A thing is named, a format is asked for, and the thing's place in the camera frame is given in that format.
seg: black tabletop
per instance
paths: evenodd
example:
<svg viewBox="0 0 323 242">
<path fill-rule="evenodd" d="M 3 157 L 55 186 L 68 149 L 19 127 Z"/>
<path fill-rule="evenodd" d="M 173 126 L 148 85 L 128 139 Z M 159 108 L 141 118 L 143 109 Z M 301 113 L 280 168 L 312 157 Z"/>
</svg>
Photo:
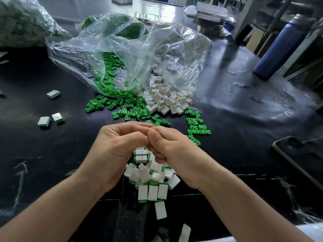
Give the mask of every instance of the black tabletop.
<svg viewBox="0 0 323 242">
<path fill-rule="evenodd" d="M 214 40 L 197 83 L 192 107 L 211 135 L 198 136 L 201 148 L 247 183 L 294 224 L 304 222 L 293 209 L 323 214 L 320 192 L 270 148 L 282 137 L 309 137 L 321 117 L 311 102 L 275 74 L 269 81 L 252 69 L 259 60 L 246 48 Z M 99 129 L 114 121 L 107 107 L 87 114 L 88 100 L 97 94 L 54 65 L 45 48 L 12 50 L 0 66 L 0 225 L 16 216 L 40 195 L 65 179 L 82 163 Z M 59 90 L 60 97 L 46 96 Z M 37 126 L 41 116 L 60 112 L 65 124 Z M 187 134 L 186 116 L 166 119 Z M 286 183 L 292 184 L 291 199 Z M 229 236 L 205 197 L 183 181 L 168 193 L 168 217 L 157 221 L 154 207 L 138 204 L 136 191 L 122 178 L 85 218 L 71 240 L 151 241 L 156 234 L 178 241 L 183 223 L 192 228 L 191 240 Z"/>
</svg>

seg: skin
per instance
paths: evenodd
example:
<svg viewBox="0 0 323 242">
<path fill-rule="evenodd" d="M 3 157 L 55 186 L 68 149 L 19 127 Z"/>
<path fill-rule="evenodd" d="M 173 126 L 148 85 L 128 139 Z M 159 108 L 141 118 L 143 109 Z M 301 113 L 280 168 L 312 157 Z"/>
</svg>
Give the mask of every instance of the skin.
<svg viewBox="0 0 323 242">
<path fill-rule="evenodd" d="M 147 146 L 199 189 L 239 241 L 312 241 L 179 131 L 148 123 L 104 126 L 79 169 L 0 229 L 6 242 L 67 241 L 121 178 L 131 153 Z"/>
</svg>

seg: person's right hand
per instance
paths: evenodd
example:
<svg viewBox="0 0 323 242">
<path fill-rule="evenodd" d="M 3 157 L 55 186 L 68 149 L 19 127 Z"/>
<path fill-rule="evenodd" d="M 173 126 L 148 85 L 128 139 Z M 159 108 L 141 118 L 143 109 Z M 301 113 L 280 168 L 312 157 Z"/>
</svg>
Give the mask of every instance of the person's right hand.
<svg viewBox="0 0 323 242">
<path fill-rule="evenodd" d="M 173 128 L 155 126 L 147 136 L 150 142 L 147 148 L 158 163 L 166 162 L 188 186 L 200 188 L 207 168 L 215 162 L 208 154 Z"/>
</svg>

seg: metal pole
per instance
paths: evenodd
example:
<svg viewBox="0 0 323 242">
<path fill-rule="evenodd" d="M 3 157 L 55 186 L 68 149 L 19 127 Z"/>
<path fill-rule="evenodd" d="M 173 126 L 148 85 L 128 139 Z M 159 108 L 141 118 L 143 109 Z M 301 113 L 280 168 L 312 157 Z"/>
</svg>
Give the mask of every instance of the metal pole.
<svg viewBox="0 0 323 242">
<path fill-rule="evenodd" d="M 284 12 L 287 10 L 287 8 L 289 7 L 291 2 L 292 2 L 292 0 L 286 0 L 284 2 L 281 9 L 278 11 L 276 17 L 273 19 L 273 21 L 271 22 L 271 24 L 268 27 L 267 31 L 265 32 L 264 36 L 261 38 L 256 50 L 254 51 L 254 54 L 257 54 L 259 52 L 259 50 L 261 49 L 261 47 L 264 45 L 265 41 L 268 39 L 268 37 L 270 35 L 271 30 L 274 27 L 274 25 L 280 20 L 280 18 L 282 17 Z"/>
</svg>

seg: smartphone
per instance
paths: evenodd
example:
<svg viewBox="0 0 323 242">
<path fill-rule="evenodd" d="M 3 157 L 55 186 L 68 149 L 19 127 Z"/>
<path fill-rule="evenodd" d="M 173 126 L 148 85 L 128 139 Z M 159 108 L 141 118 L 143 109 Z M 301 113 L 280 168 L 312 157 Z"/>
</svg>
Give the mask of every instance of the smartphone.
<svg viewBox="0 0 323 242">
<path fill-rule="evenodd" d="M 323 154 L 321 145 L 288 136 L 271 145 L 289 163 L 323 191 Z"/>
</svg>

